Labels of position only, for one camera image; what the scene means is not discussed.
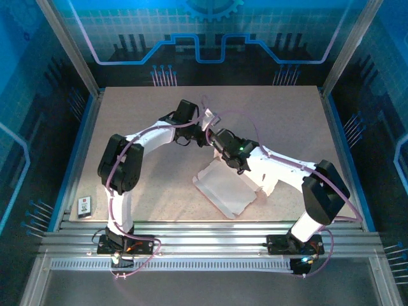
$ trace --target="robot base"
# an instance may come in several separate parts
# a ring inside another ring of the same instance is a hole
[[[139,235],[143,238],[154,238],[152,235]],[[113,255],[116,252],[125,255],[151,255],[153,254],[154,242],[150,240],[135,240],[126,238],[125,248],[108,239],[106,235],[99,238],[98,255]]]
[[[268,235],[266,245],[269,255],[319,255],[324,254],[323,241],[321,235],[313,235],[303,246],[293,249],[288,244],[287,235]]]

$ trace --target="memory card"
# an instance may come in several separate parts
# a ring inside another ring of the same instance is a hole
[[[91,197],[78,199],[78,219],[91,217]]]

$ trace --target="cable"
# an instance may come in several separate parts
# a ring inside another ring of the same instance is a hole
[[[103,230],[105,230],[105,229],[104,229],[104,228],[101,228],[101,229],[97,230],[97,231],[95,232],[95,234],[92,236],[91,241],[92,241],[93,244],[97,244],[97,243],[94,241],[95,236],[96,236],[98,233],[100,233],[101,231],[103,231]]]
[[[203,98],[201,99],[201,104],[203,106],[205,106],[203,99],[207,98],[206,96],[203,96]],[[134,235],[130,235],[129,233],[126,233],[125,231],[122,231],[119,228],[119,224],[116,222],[115,217],[113,216],[113,198],[115,196],[113,190],[110,188],[110,182],[112,181],[112,177],[113,174],[116,172],[116,169],[120,163],[120,161],[122,160],[122,158],[124,157],[125,153],[128,151],[128,149],[130,148],[130,146],[132,146],[132,144],[134,144],[137,140],[139,140],[142,136],[146,135],[147,133],[154,131],[156,129],[175,129],[175,128],[186,128],[187,126],[192,126],[193,124],[196,124],[197,122],[199,122],[205,115],[205,112],[203,112],[203,114],[199,117],[197,117],[196,119],[192,120],[189,123],[186,124],[176,124],[176,125],[165,125],[165,126],[152,126],[149,127],[147,129],[145,129],[144,131],[142,131],[141,133],[139,133],[138,135],[136,135],[122,150],[122,152],[119,154],[115,164],[112,167],[112,170],[109,173],[108,179],[106,180],[106,184],[105,187],[106,189],[109,191],[110,193],[110,199],[109,199],[109,206],[108,206],[108,210],[109,210],[109,216],[111,218],[111,220],[113,221],[114,226],[116,227],[116,229],[122,233],[125,237],[128,237],[130,239],[136,239],[136,240],[144,240],[144,241],[155,241],[158,243],[157,249],[153,252],[153,254],[136,270],[129,272],[129,273],[123,273],[122,275],[119,274],[114,274],[112,271],[110,271],[114,276],[116,276],[116,278],[121,277],[121,278],[126,278],[128,276],[132,276],[133,274],[139,272],[142,268],[144,268],[152,259],[153,257],[159,252],[160,248],[161,248],[161,241],[160,239],[157,238],[146,238],[146,237],[138,237],[138,236],[134,236]]]
[[[301,279],[305,279],[307,277],[312,277],[313,275],[316,275],[317,273],[319,273],[321,270],[323,270],[325,268],[325,266],[329,263],[329,260],[331,258],[331,256],[333,255],[333,249],[334,249],[334,237],[333,234],[331,233],[331,231],[327,228],[322,229],[322,231],[327,231],[329,233],[330,236],[330,240],[331,240],[331,245],[330,245],[330,251],[327,255],[326,260],[324,261],[324,263],[317,268],[316,270],[314,270],[313,272],[309,273],[309,274],[303,274],[303,275],[297,275],[297,274],[291,274],[292,276],[301,278]]]
[[[309,168],[309,167],[306,167],[306,166],[304,166],[304,165],[298,164],[298,163],[296,163],[296,162],[294,162],[294,161],[287,160],[287,159],[285,159],[285,158],[283,158],[283,157],[275,156],[275,155],[273,155],[273,154],[268,153],[268,152],[266,151],[266,149],[264,148],[264,146],[262,145],[258,128],[257,128],[257,126],[255,125],[255,121],[254,121],[250,116],[248,116],[246,113],[241,112],[240,110],[226,110],[225,112],[221,112],[220,114],[217,114],[217,115],[210,121],[210,123],[208,124],[207,128],[205,129],[205,139],[207,140],[207,142],[208,142],[209,145],[212,145],[212,144],[211,144],[211,141],[210,141],[210,138],[208,137],[208,132],[209,132],[210,126],[211,126],[212,123],[213,123],[215,120],[217,120],[219,117],[221,117],[221,116],[223,116],[223,115],[227,115],[227,114],[229,114],[229,113],[238,113],[238,114],[243,115],[244,117],[247,117],[247,118],[249,119],[249,121],[250,121],[250,122],[252,123],[252,125],[254,126],[255,133],[256,133],[256,138],[257,138],[257,141],[258,141],[258,143],[259,143],[259,148],[261,149],[262,153],[264,153],[264,155],[266,155],[266,156],[269,157],[270,159],[274,159],[274,160],[276,160],[276,161],[278,161],[278,162],[287,164],[288,166],[292,166],[292,167],[295,167],[295,168],[303,169],[303,170],[305,170],[305,171],[307,171],[307,172],[309,172],[309,173],[313,173],[314,175],[318,176],[323,182],[325,182],[326,184],[328,184],[328,185],[342,198],[342,200],[343,200],[345,203],[347,203],[347,205],[349,206],[349,208],[353,211],[353,213],[354,213],[355,216],[356,216],[355,218],[348,218],[348,217],[342,217],[342,216],[341,216],[341,218],[342,218],[343,220],[353,221],[353,222],[362,222],[362,221],[363,221],[363,218],[362,218],[362,216],[360,215],[360,213],[358,212],[358,210],[357,210],[357,209],[354,207],[354,205],[349,201],[349,199],[347,198],[347,196],[345,196],[344,193],[343,193],[335,184],[333,184],[333,183],[331,182],[331,180],[329,180],[328,178],[326,178],[324,175],[322,175],[321,173],[317,172],[316,170],[313,170],[313,169],[311,169],[311,168]]]

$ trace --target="beige tabletop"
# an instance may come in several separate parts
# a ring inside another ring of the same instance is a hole
[[[316,86],[211,86],[211,87],[108,87],[89,145],[72,205],[70,221],[76,221],[77,201],[91,197],[92,217],[106,221],[108,200],[97,175],[98,164],[113,134],[130,135],[175,110],[181,99],[199,104],[209,98],[213,112],[244,111],[256,120],[262,143],[269,149],[302,161],[331,161],[341,174],[332,136]],[[239,115],[222,118],[221,128],[237,136],[256,139],[251,123]],[[135,221],[217,221],[227,219],[193,184],[193,177],[213,160],[210,147],[195,143],[181,147],[163,145],[143,160],[139,183],[132,190]],[[302,194],[278,182],[269,197],[248,205],[237,221],[292,221],[304,211]],[[348,207],[341,215],[353,216]]]

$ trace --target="white robotic arm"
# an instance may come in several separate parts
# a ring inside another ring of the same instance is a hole
[[[161,118],[153,126],[170,127],[174,124],[191,122],[195,109],[198,109],[196,105],[182,100],[177,111]],[[161,145],[177,141],[180,137],[184,137],[189,141],[194,140],[200,147],[203,145],[213,145],[214,149],[218,151],[222,160],[229,167],[236,169],[238,175],[244,173],[256,185],[260,186],[267,195],[273,191],[278,180],[292,185],[303,193],[306,211],[286,235],[289,244],[288,248],[292,252],[297,252],[311,239],[316,231],[323,226],[329,225],[334,220],[334,217],[343,207],[344,201],[333,189],[314,175],[303,170],[304,168],[309,168],[318,171],[330,179],[349,197],[346,186],[331,163],[322,161],[319,164],[314,164],[297,161],[263,147],[270,155],[281,157],[284,160],[300,165],[299,167],[294,167],[282,161],[269,158],[261,150],[257,142],[239,138],[227,129],[221,129],[216,133],[208,129],[210,143],[207,143],[205,132],[203,131],[203,125],[207,126],[208,124],[208,118],[206,119],[201,125],[192,124],[184,128],[164,127],[149,131],[130,146],[126,154],[126,160],[120,163],[110,183],[110,187],[114,190],[113,216],[115,217],[115,222],[119,225],[119,229],[114,224],[111,216],[109,216],[106,229],[106,235],[109,239],[122,246],[125,245],[125,238],[121,235],[120,231],[125,233],[133,232],[130,191],[138,182],[143,157]],[[102,178],[103,185],[106,185],[107,177],[120,152],[137,134],[126,137],[113,135],[111,137],[98,167],[98,175]],[[108,198],[110,198],[110,192],[106,190],[106,193]]]
[[[153,124],[149,129],[155,126],[171,126],[170,123],[165,121],[157,121]],[[140,131],[136,134],[127,135],[125,137],[127,142],[130,142],[133,138],[141,134],[143,131]],[[161,128],[161,129],[154,129],[153,131],[149,131],[145,133],[140,139],[135,141],[135,144],[140,145],[143,147],[143,157],[145,157],[148,153],[156,150],[158,147],[170,143],[174,141],[175,136],[175,129],[173,128]],[[110,191],[105,187],[106,195],[108,199],[110,196]],[[112,203],[112,210],[113,216],[115,217],[116,223],[119,225],[119,229],[114,225],[111,215],[109,214],[108,219],[108,228],[110,231],[117,235],[121,235],[122,233],[120,230],[124,231],[125,233],[129,233],[129,231],[133,227],[133,219],[131,216],[131,191],[125,191],[122,194],[119,194],[116,190],[113,190],[113,203]]]

